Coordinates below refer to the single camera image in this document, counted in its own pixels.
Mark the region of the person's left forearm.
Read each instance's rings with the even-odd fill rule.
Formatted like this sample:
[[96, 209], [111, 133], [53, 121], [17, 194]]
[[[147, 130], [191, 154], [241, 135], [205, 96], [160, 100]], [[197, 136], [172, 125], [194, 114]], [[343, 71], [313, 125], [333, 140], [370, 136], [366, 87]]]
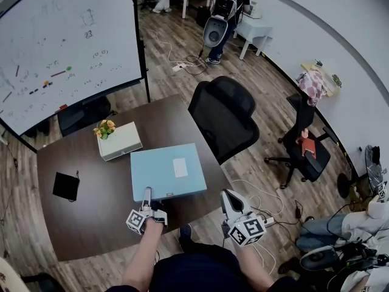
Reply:
[[147, 292], [153, 276], [157, 247], [163, 231], [163, 224], [152, 218], [145, 221], [145, 232], [122, 277], [122, 284], [139, 292]]

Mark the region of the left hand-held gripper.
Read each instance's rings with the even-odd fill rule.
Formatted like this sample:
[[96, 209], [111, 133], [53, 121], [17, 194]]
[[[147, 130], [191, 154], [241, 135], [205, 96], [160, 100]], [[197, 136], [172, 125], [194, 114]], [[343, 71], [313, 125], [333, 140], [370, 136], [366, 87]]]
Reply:
[[142, 205], [139, 211], [132, 210], [126, 220], [127, 227], [133, 232], [143, 235], [146, 228], [146, 221], [153, 219], [156, 223], [162, 223], [164, 227], [168, 226], [167, 213], [164, 211], [164, 206], [159, 201], [151, 200], [151, 188], [146, 187]]

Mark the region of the light blue box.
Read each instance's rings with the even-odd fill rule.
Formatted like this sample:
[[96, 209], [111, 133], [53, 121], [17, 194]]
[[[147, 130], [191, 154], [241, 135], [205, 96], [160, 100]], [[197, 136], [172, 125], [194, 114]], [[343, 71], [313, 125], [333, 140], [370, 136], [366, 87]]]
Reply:
[[196, 144], [132, 152], [133, 198], [141, 202], [147, 187], [152, 200], [164, 200], [207, 190]]

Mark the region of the light wooden wall shelf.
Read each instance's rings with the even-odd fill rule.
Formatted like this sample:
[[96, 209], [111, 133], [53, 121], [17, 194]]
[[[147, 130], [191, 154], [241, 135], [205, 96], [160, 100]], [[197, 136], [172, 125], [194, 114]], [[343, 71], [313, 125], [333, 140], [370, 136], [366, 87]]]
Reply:
[[318, 71], [322, 75], [324, 84], [326, 86], [327, 97], [331, 97], [340, 92], [340, 87], [335, 83], [332, 76], [329, 75], [322, 66], [319, 66], [316, 63], [302, 63], [301, 67], [304, 71]]

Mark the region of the dark wooden table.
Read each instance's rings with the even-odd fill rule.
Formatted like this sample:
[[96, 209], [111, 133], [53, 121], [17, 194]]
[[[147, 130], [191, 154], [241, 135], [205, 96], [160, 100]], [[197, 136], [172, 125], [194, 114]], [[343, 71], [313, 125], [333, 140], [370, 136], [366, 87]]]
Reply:
[[[187, 105], [169, 96], [120, 113], [114, 122], [135, 122], [146, 150], [196, 144], [207, 190], [167, 200], [168, 229], [195, 221], [220, 206], [220, 193], [230, 183], [207, 145]], [[38, 187], [49, 237], [59, 261], [97, 256], [137, 244], [126, 219], [137, 207], [131, 185], [129, 155], [104, 161], [98, 142], [88, 128], [56, 141], [37, 153]], [[53, 195], [57, 172], [75, 176], [79, 171], [77, 200]]]

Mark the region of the black box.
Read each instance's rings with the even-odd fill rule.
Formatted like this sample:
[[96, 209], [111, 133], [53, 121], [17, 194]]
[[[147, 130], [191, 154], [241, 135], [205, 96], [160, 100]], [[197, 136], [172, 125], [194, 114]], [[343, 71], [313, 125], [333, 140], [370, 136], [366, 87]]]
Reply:
[[210, 7], [199, 6], [197, 9], [196, 23], [202, 28], [204, 28], [209, 17], [210, 17]]

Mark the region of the black mesh office chair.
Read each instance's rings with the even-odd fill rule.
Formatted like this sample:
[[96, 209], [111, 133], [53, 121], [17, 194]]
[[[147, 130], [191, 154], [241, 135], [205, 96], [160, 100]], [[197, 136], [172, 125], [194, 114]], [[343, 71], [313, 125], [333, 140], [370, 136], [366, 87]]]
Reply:
[[260, 130], [252, 119], [255, 108], [243, 85], [219, 76], [198, 83], [188, 111], [221, 165], [259, 139]]

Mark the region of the white storage box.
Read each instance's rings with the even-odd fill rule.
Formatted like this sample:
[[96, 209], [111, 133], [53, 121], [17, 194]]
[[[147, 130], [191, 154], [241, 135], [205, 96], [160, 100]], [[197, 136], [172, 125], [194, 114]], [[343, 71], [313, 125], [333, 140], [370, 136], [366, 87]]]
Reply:
[[135, 122], [116, 128], [107, 139], [97, 138], [100, 156], [104, 161], [121, 157], [143, 148]]

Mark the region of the table with white cloth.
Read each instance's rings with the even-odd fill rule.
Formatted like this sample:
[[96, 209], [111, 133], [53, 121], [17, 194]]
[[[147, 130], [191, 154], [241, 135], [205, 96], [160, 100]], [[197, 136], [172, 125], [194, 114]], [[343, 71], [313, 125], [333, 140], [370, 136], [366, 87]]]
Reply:
[[272, 38], [272, 31], [273, 27], [265, 23], [262, 19], [255, 19], [243, 15], [241, 22], [237, 25], [233, 33], [234, 39], [239, 35], [246, 40], [239, 59], [244, 59], [250, 45], [254, 45], [257, 48], [256, 56], [259, 57], [267, 39]]

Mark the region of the person's dark shirt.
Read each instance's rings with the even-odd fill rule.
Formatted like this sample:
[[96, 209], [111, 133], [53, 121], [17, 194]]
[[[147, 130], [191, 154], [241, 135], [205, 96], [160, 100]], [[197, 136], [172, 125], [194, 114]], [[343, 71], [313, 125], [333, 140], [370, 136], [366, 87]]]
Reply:
[[229, 250], [182, 253], [159, 261], [146, 292], [256, 292]]

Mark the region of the orange flower plant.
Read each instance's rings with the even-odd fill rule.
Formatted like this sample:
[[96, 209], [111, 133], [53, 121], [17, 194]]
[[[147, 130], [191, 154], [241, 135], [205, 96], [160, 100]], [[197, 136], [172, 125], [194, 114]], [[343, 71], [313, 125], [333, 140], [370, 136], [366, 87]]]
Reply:
[[106, 140], [110, 134], [115, 132], [115, 123], [112, 120], [105, 119], [93, 129], [93, 132], [98, 138]]

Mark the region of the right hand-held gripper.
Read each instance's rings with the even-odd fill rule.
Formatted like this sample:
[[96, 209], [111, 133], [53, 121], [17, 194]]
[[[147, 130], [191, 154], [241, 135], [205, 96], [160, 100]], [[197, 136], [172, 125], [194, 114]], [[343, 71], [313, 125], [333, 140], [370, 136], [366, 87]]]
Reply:
[[225, 215], [221, 225], [224, 238], [231, 238], [239, 247], [245, 247], [256, 243], [266, 234], [264, 221], [254, 214], [250, 215], [251, 206], [241, 194], [224, 189], [221, 192], [221, 207]]

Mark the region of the person's blue shoe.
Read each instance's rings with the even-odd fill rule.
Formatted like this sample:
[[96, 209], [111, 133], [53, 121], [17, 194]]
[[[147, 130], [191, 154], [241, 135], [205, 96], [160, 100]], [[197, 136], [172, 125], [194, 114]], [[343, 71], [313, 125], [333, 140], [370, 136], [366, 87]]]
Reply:
[[179, 228], [179, 243], [192, 241], [192, 228], [190, 224], [185, 224]]

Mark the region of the black flat pouch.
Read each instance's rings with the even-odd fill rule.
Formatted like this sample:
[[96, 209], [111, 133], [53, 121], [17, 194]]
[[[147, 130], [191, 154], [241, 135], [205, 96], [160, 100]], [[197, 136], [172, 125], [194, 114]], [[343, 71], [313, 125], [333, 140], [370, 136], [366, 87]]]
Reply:
[[76, 171], [75, 176], [66, 175], [57, 172], [53, 185], [53, 195], [64, 198], [69, 202], [77, 200], [78, 187], [80, 184], [79, 171]]

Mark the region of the white oval shell device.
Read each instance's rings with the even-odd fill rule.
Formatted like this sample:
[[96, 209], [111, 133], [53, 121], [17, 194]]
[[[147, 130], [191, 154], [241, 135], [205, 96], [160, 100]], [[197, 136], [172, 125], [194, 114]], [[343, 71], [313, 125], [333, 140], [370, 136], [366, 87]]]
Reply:
[[211, 16], [203, 31], [204, 45], [207, 47], [216, 47], [224, 38], [228, 28], [228, 22], [221, 16]]

